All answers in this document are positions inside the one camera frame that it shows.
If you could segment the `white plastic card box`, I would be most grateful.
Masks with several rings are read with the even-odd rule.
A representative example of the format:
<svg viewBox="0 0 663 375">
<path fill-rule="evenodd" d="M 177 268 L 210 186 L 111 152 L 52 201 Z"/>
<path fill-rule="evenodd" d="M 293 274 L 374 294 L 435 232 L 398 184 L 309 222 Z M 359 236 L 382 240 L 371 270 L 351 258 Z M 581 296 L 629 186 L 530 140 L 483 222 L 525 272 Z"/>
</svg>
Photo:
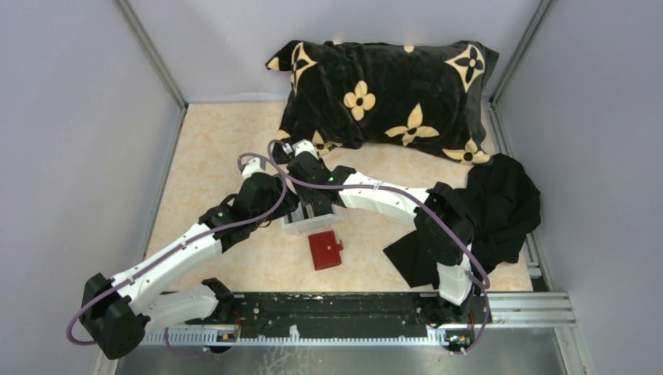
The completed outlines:
<svg viewBox="0 0 663 375">
<path fill-rule="evenodd" d="M 281 219 L 281 227 L 287 234 L 303 235 L 330 230 L 344 220 L 336 205 L 299 203 L 297 208 Z"/>
</svg>

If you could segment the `red card holder wallet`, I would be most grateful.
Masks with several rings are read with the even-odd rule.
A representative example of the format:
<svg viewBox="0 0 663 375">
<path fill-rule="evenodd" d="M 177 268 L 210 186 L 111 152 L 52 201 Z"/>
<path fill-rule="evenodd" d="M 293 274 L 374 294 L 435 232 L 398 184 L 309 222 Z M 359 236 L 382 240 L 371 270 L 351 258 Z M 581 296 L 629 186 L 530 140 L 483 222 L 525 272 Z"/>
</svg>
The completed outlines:
<svg viewBox="0 0 663 375">
<path fill-rule="evenodd" d="M 326 230 L 308 236 L 310 253 L 316 271 L 326 270 L 342 264 L 342 242 L 333 230 Z"/>
</svg>

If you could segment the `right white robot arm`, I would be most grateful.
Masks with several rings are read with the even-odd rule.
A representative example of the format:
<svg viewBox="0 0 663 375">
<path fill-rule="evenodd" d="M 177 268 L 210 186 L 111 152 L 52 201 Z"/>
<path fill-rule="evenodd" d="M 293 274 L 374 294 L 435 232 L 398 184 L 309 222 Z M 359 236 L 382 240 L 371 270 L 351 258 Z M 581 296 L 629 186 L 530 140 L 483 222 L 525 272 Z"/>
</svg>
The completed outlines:
<svg viewBox="0 0 663 375">
<path fill-rule="evenodd" d="M 364 209 L 413 225 L 385 254 L 411 287 L 431 284 L 437 289 L 445 319 L 460 322 L 469 314 L 475 221 L 451 186 L 438 182 L 430 188 L 403 187 L 347 166 L 330 170 L 308 153 L 292 159 L 287 171 L 306 202 Z"/>
</svg>

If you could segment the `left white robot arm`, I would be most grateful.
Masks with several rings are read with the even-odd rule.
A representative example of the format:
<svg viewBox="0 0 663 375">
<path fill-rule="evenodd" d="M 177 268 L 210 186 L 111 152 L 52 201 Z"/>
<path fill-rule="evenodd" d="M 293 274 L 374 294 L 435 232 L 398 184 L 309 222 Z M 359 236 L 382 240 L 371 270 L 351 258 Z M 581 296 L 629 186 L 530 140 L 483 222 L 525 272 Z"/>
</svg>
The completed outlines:
<svg viewBox="0 0 663 375">
<path fill-rule="evenodd" d="M 108 359 L 120 359 L 145 335 L 179 323 L 234 323 L 235 297 L 218 279 L 179 292 L 168 287 L 298 205 L 296 193 L 280 177 L 252 174 L 239 192 L 208 209 L 152 257 L 110 278 L 101 273 L 91 277 L 84 286 L 81 325 Z"/>
</svg>

